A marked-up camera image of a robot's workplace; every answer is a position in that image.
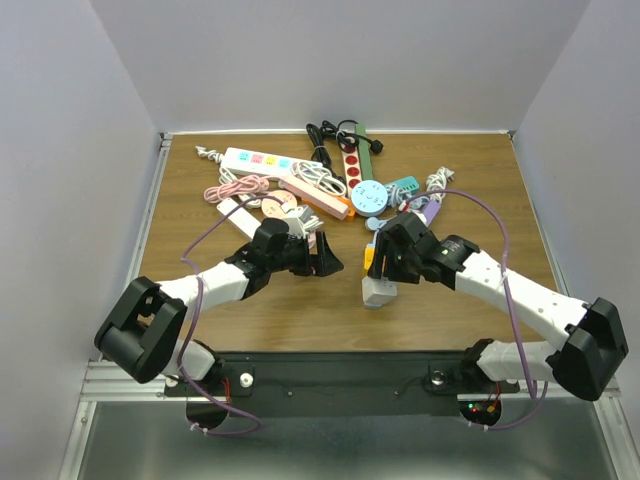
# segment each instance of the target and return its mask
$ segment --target white wall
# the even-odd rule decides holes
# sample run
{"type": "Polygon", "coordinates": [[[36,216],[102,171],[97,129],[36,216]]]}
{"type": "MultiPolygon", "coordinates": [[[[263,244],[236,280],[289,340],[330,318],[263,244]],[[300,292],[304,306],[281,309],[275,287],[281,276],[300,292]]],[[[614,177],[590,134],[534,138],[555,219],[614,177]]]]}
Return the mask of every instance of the white wall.
{"type": "Polygon", "coordinates": [[[157,130],[88,1],[4,2],[0,45],[0,478],[46,480],[122,288],[157,130]]]}
{"type": "Polygon", "coordinates": [[[91,0],[159,128],[514,129],[588,0],[91,0]]]}
{"type": "Polygon", "coordinates": [[[640,445],[640,3],[592,0],[515,136],[572,295],[623,317],[618,379],[640,445]]]}

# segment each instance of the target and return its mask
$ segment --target white plug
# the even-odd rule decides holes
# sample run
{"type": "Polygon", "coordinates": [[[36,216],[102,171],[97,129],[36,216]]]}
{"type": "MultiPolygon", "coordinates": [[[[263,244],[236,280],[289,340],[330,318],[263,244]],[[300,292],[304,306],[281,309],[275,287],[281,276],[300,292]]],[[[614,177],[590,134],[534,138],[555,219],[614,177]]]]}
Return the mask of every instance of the white plug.
{"type": "Polygon", "coordinates": [[[388,278],[364,277],[362,279],[362,302],[367,308],[379,308],[397,296],[398,288],[396,283],[388,278]]]}
{"type": "Polygon", "coordinates": [[[282,220],[289,225],[289,235],[299,238],[308,237],[311,232],[324,225],[308,205],[290,209],[282,220]]]}

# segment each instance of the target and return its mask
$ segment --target pink coiled cord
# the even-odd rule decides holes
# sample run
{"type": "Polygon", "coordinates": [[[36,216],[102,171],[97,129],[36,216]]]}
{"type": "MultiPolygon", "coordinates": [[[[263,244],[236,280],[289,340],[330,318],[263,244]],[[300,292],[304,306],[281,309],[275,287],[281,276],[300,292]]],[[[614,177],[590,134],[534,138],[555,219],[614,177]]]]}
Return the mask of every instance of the pink coiled cord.
{"type": "Polygon", "coordinates": [[[204,191],[204,199],[208,203],[220,203],[225,198],[241,195],[243,193],[260,193],[269,190],[269,179],[279,180],[276,177],[260,177],[247,175],[238,178],[231,183],[209,187],[204,191]]]}

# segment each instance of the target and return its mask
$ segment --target extension cord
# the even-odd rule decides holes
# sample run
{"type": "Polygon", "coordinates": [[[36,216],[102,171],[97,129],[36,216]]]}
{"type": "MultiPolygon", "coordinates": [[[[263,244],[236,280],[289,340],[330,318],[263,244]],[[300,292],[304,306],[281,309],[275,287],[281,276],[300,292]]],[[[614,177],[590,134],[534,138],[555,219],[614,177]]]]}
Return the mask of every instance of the extension cord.
{"type": "Polygon", "coordinates": [[[221,167],[238,175],[262,175],[284,177],[293,173],[295,163],[306,162],[313,167],[322,167],[320,162],[283,157],[269,153],[252,152],[229,147],[222,158],[215,157],[221,167]]]}
{"type": "MultiPolygon", "coordinates": [[[[216,208],[221,214],[227,215],[237,206],[238,203],[235,200],[232,198],[225,198],[216,205],[216,208]]],[[[236,210],[233,215],[229,217],[229,221],[233,223],[238,230],[244,233],[249,240],[253,239],[253,236],[256,234],[256,230],[260,226],[260,221],[244,208],[236,210]]]]}

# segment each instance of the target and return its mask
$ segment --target wooden table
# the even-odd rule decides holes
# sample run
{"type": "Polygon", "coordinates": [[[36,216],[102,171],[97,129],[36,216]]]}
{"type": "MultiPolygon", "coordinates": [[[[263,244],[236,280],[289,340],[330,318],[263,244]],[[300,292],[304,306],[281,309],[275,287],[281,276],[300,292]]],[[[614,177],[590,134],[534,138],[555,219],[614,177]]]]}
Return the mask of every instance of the wooden table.
{"type": "MultiPolygon", "coordinates": [[[[385,149],[372,156],[377,180],[384,183],[414,175],[424,182],[438,167],[451,168],[456,173],[455,188],[485,200],[504,219],[511,235],[510,267],[544,286],[555,287],[506,135],[378,138],[385,149]]],[[[309,158],[313,150],[307,136],[298,134],[175,136],[140,272],[154,281],[192,273],[180,262],[180,256],[219,218],[215,206],[202,198],[206,187],[218,184],[218,168],[198,158],[195,145],[222,152],[235,146],[296,158],[309,158]]],[[[336,171],[342,172],[338,148],[328,148],[336,171]]],[[[365,229],[363,218],[347,223],[326,214],[320,216],[344,271],[327,278],[277,273],[255,296],[205,312],[196,338],[215,350],[459,349],[480,338],[513,338],[506,314],[442,285],[399,285],[398,297],[390,304],[365,309],[361,294],[363,251],[372,234],[365,229]]],[[[439,238],[461,235],[494,258],[502,253],[502,237],[494,220],[464,198],[448,195],[432,229],[439,238]]],[[[231,224],[223,224],[190,258],[204,270],[246,241],[231,224]]],[[[525,340],[539,338],[526,326],[523,335],[525,340]]]]}

